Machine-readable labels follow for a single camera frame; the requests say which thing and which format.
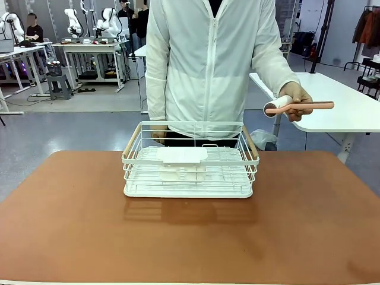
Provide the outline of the person's left hand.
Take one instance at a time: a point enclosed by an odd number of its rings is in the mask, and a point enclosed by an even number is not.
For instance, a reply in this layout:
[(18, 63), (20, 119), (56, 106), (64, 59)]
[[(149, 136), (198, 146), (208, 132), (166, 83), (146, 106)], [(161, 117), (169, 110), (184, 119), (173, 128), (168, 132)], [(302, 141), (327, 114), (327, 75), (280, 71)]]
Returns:
[[(279, 96), (288, 95), (293, 99), (293, 103), (311, 103), (311, 96), (305, 91), (305, 89), (297, 82), (288, 82), (282, 86)], [(303, 115), (310, 115), (312, 110), (309, 109), (289, 109), (287, 111), (287, 117), (290, 122), (299, 122)]]

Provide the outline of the person's right hand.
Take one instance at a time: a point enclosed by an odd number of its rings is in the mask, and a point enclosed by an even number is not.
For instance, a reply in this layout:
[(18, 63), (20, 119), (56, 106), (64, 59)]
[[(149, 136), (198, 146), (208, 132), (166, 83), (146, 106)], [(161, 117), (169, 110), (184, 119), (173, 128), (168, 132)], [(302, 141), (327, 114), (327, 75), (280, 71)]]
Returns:
[(152, 139), (161, 145), (165, 145), (168, 132), (167, 125), (151, 125), (150, 129)]

